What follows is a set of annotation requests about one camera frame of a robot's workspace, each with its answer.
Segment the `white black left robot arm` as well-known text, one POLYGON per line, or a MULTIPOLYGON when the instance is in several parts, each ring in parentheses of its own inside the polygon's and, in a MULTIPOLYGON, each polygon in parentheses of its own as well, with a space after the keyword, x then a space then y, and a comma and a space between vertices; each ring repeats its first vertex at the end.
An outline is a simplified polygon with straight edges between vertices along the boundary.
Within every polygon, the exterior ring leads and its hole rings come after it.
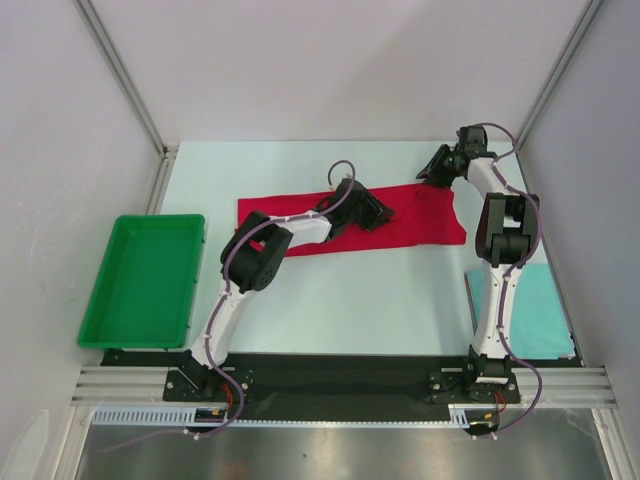
POLYGON ((220 366, 228 356, 243 304, 272 283, 288 250, 330 242, 352 225, 365 232, 374 231, 394 215, 392 208, 350 177, 311 210, 290 216, 250 212, 221 253, 216 303, 178 365, 187 389, 202 400, 219 392, 220 366))

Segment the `red t-shirt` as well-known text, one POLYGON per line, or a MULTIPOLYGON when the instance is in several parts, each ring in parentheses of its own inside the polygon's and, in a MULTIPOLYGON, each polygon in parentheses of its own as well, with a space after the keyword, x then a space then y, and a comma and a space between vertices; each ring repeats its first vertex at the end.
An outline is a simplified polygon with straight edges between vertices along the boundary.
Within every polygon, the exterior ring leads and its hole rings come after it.
MULTIPOLYGON (((371 193, 395 211, 387 224, 371 232, 352 224, 334 240, 291 246, 286 255, 303 257, 419 245, 457 246, 466 242, 466 231, 457 220, 451 190, 419 183, 373 188, 371 193)), ((299 214, 325 205, 330 196, 331 193, 325 191, 240 198, 237 200, 237 221, 243 222, 255 210, 273 216, 299 214)))

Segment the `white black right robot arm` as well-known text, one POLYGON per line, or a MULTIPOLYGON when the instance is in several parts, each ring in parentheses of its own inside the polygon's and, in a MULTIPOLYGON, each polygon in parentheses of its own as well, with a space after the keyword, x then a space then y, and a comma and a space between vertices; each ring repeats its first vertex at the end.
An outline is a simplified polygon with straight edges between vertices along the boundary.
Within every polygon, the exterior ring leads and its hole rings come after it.
POLYGON ((528 366, 514 354, 510 331, 522 270, 541 240, 541 220, 538 197, 512 185, 499 168, 517 153, 515 137, 506 128, 471 124, 458 129, 455 145, 440 145, 416 175, 437 188, 450 188, 463 178, 483 200, 475 252, 483 265, 484 296, 461 376, 462 391, 473 401, 484 401, 497 386, 508 385, 514 363, 528 366))

